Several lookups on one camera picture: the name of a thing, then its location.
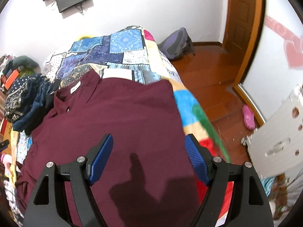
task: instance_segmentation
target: metal screw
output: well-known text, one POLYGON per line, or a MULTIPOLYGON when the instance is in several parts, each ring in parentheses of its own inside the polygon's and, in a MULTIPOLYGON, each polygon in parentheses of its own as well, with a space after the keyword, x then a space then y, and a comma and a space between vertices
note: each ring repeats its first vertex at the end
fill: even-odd
POLYGON ((245 166, 248 167, 248 168, 251 168, 251 167, 252 167, 252 164, 251 164, 250 162, 248 162, 248 161, 246 161, 244 164, 245 164, 245 166))
POLYGON ((80 163, 80 162, 83 162, 85 161, 85 157, 84 156, 80 156, 77 158, 77 161, 80 163))
POLYGON ((221 157, 219 157, 219 156, 215 156, 215 157, 214 157, 214 162, 219 163, 219 162, 221 162, 221 161, 222 161, 221 157))
POLYGON ((54 165, 54 162, 47 162, 46 167, 51 168, 54 165))

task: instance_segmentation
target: pink slipper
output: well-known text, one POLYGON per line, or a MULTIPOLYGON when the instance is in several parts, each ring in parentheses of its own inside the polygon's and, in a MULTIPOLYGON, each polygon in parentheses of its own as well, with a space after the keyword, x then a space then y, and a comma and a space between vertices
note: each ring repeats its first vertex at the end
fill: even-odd
POLYGON ((249 130, 254 130, 255 120, 254 120, 254 113, 249 109, 247 105, 244 105, 242 108, 243 117, 244 117, 244 124, 249 130))

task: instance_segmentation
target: blue gripper pad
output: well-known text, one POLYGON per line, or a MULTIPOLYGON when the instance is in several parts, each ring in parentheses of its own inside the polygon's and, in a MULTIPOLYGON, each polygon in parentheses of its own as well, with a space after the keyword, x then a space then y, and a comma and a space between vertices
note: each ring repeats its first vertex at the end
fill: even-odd
POLYGON ((109 135, 105 140, 105 142, 103 143, 103 146, 99 150, 97 156, 95 157, 95 160, 91 164, 91 175, 88 179, 90 185, 93 185, 95 182, 97 182, 100 179, 101 174, 107 163, 107 160, 109 159, 109 156, 112 152, 113 145, 114 145, 113 137, 109 135))
POLYGON ((192 135, 192 134, 189 134, 185 137, 185 149, 186 149, 187 155, 191 161, 191 164, 194 168, 194 171, 195 171, 198 179, 201 182, 203 182, 206 186, 209 186, 209 184, 211 182, 211 179, 209 178, 209 168, 193 141, 193 139, 195 139, 195 137, 193 137, 193 139, 192 139, 190 135, 192 135))

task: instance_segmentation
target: brown spot decoration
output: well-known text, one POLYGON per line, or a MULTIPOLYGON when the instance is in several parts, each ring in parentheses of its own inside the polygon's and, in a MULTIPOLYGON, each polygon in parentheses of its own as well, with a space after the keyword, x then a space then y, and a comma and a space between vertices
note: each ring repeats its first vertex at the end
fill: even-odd
POLYGON ((295 119, 296 117, 299 116, 299 114, 300 114, 299 109, 297 107, 294 107, 294 109, 292 110, 292 113, 291 113, 292 117, 295 119))

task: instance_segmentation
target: backpack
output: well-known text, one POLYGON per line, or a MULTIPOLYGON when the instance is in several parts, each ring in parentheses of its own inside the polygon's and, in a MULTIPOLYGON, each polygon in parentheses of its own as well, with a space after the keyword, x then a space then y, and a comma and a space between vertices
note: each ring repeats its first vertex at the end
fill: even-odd
POLYGON ((196 55, 194 52, 194 45, 184 27, 175 31, 162 43, 158 44, 158 48, 169 60, 180 58, 188 49, 196 55))

